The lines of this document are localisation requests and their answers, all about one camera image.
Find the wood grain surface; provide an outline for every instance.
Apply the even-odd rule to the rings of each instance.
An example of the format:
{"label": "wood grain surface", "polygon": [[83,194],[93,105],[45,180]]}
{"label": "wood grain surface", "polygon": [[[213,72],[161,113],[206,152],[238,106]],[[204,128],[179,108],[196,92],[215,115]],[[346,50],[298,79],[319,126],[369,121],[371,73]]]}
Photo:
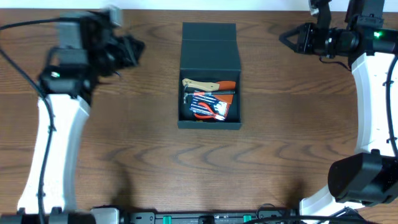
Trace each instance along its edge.
{"label": "wood grain surface", "polygon": [[[57,17],[58,10],[0,10],[1,25]],[[344,27],[345,14],[333,13]],[[385,14],[398,29],[398,14]],[[358,121],[350,72],[293,53],[284,31],[314,21],[307,12],[124,11],[124,30],[143,40],[141,66],[95,92],[76,171],[79,208],[115,203],[165,211],[294,208],[326,184],[330,165],[353,154]],[[182,22],[232,22],[242,63],[239,131],[177,128]],[[7,30],[1,45],[36,78],[57,44],[54,25]],[[346,62],[346,58],[337,58]],[[37,96],[0,60],[0,211],[15,212],[37,132]],[[397,223],[397,202],[365,208]]]}

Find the pliers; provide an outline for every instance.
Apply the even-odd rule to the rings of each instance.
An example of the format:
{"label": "pliers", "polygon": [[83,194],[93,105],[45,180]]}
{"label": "pliers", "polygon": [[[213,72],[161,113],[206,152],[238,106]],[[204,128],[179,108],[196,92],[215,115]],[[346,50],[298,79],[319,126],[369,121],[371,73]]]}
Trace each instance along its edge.
{"label": "pliers", "polygon": [[204,107],[205,107],[210,113],[212,113],[213,115],[199,115],[199,114],[194,113],[194,115],[195,115],[196,118],[198,118],[198,119],[210,119],[210,118],[214,118],[214,119],[217,119],[217,120],[219,120],[219,121],[224,121],[224,120],[225,120],[225,117],[224,117],[224,116],[221,116],[221,115],[219,115],[218,113],[214,113],[214,111],[213,111],[213,110],[210,108],[210,106],[207,105],[206,103],[200,102],[200,103],[198,103],[198,105],[204,106]]}

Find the toolbox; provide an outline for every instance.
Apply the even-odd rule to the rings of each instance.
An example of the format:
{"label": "toolbox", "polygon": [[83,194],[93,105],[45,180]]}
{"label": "toolbox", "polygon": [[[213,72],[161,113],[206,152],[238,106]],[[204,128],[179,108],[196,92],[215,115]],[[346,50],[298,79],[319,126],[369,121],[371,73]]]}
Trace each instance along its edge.
{"label": "toolbox", "polygon": [[[241,122],[241,62],[236,43],[236,25],[220,23],[184,22],[180,78],[178,81],[178,127],[193,129],[239,129]],[[224,121],[198,120],[190,105],[192,97],[184,103],[184,79],[198,82],[236,82],[235,94]]]}

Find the white background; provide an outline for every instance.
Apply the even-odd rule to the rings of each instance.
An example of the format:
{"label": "white background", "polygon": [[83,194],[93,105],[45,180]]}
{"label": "white background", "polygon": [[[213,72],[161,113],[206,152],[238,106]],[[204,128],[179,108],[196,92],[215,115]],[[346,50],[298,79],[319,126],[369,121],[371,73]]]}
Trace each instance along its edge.
{"label": "white background", "polygon": [[[333,0],[331,10],[347,11],[348,2]],[[385,2],[384,12],[398,12],[398,0]],[[308,10],[308,0],[0,0],[0,8],[98,9],[109,4],[122,9]]]}

